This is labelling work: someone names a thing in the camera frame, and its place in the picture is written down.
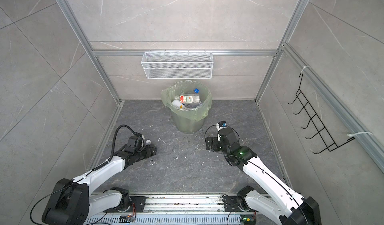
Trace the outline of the purple Ganten water bottle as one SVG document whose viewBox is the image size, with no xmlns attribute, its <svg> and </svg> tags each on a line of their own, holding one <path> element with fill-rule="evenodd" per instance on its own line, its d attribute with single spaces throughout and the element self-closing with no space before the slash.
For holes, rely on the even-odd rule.
<svg viewBox="0 0 384 225">
<path fill-rule="evenodd" d="M 200 102 L 199 104 L 186 104 L 185 107 L 186 107 L 186 109 L 194 109 L 194 108 L 197 108 L 201 105 L 202 105 L 202 103 Z"/>
</svg>

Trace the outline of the clear bottle yellow label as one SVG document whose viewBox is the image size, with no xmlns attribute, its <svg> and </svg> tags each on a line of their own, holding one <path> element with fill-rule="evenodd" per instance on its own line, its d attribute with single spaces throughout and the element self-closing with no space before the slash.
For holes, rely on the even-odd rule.
<svg viewBox="0 0 384 225">
<path fill-rule="evenodd" d="M 181 103 L 178 99 L 173 100 L 172 105 L 178 109 L 186 109 L 186 106 Z"/>
</svg>

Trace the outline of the small bottle green red label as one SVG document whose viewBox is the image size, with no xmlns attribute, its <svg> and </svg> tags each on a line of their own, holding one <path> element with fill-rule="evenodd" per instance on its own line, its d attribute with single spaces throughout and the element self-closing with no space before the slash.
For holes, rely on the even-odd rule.
<svg viewBox="0 0 384 225">
<path fill-rule="evenodd" d="M 183 104 L 199 104 L 201 102 L 198 94 L 182 94 L 175 96 L 179 102 Z"/>
</svg>

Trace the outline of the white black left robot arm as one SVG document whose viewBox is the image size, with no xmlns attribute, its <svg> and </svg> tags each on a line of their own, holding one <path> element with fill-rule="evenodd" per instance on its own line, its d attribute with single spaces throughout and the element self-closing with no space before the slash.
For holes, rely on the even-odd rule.
<svg viewBox="0 0 384 225">
<path fill-rule="evenodd" d="M 98 195 L 93 193 L 109 178 L 156 153 L 157 148 L 150 140 L 131 137 L 111 159 L 97 168 L 71 180 L 61 179 L 49 198 L 42 222 L 47 225 L 82 225 L 86 219 L 109 209 L 130 210 L 133 203 L 126 189 L 113 187 Z"/>
</svg>

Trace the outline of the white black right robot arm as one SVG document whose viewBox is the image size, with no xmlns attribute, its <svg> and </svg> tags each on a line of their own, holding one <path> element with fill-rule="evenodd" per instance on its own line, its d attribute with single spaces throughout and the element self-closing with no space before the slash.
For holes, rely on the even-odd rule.
<svg viewBox="0 0 384 225">
<path fill-rule="evenodd" d="M 215 125 L 216 137 L 204 137 L 206 149 L 222 154 L 227 163 L 239 168 L 269 195 L 265 197 L 246 186 L 237 193 L 242 210 L 257 211 L 277 225 L 320 225 L 319 204 L 304 198 L 272 173 L 250 148 L 241 146 L 239 134 L 226 123 Z"/>
</svg>

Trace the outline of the green plastic bin liner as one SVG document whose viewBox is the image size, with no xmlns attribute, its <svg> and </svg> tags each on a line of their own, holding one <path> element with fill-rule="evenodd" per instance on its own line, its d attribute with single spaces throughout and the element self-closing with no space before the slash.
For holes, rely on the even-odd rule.
<svg viewBox="0 0 384 225">
<path fill-rule="evenodd" d="M 175 96 L 182 94 L 195 94 L 194 89 L 199 90 L 198 95 L 202 105 L 194 109 L 178 109 L 172 105 L 172 101 L 175 100 Z M 212 106 L 212 93 L 207 86 L 201 82 L 194 80 L 183 80 L 176 82 L 170 87 L 161 91 L 161 100 L 164 106 L 168 107 L 172 112 L 180 113 L 181 111 L 194 111 L 197 115 L 206 118 L 208 112 Z"/>
</svg>

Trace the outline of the grey mesh waste bin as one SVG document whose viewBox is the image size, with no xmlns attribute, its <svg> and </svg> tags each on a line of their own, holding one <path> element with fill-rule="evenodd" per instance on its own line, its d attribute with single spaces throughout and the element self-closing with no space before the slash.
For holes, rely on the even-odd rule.
<svg viewBox="0 0 384 225">
<path fill-rule="evenodd" d="M 173 122 L 182 133 L 193 134 L 204 125 L 204 118 L 194 111 L 172 112 Z"/>
</svg>

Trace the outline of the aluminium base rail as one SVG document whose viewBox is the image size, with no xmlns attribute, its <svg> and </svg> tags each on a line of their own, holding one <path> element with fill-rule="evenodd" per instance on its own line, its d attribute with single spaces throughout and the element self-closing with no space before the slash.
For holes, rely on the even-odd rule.
<svg viewBox="0 0 384 225">
<path fill-rule="evenodd" d="M 298 205 L 292 198 L 279 205 L 271 197 L 251 191 L 244 199 L 235 194 L 133 195 L 125 211 L 108 209 L 79 225 L 254 225 L 259 216 L 280 224 Z"/>
</svg>

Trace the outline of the aluminium frame rail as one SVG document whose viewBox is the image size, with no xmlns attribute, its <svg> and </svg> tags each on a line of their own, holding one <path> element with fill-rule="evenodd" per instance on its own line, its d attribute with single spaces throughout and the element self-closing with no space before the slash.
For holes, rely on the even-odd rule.
<svg viewBox="0 0 384 225">
<path fill-rule="evenodd" d="M 110 94 L 114 98 L 115 102 L 117 104 L 120 104 L 122 102 L 122 100 L 119 98 L 116 89 L 114 88 L 111 80 L 109 79 L 109 77 L 108 77 L 107 73 L 105 72 L 99 59 L 93 54 L 91 43 L 88 40 L 83 29 L 81 28 L 78 20 L 76 19 L 76 16 L 75 16 L 74 12 L 72 11 L 68 1 L 67 0 L 56 0 L 56 2 L 58 4 L 59 8 L 61 9 L 61 11 L 63 12 L 63 14 L 64 14 L 66 20 L 68 21 L 69 25 L 71 26 L 72 30 L 74 31 L 79 42 L 83 46 L 86 54 L 90 58 L 92 64 L 94 65 L 97 72 L 101 76 L 101 78 L 102 78 L 103 82 L 105 83 L 107 89 L 109 90 Z"/>
</svg>

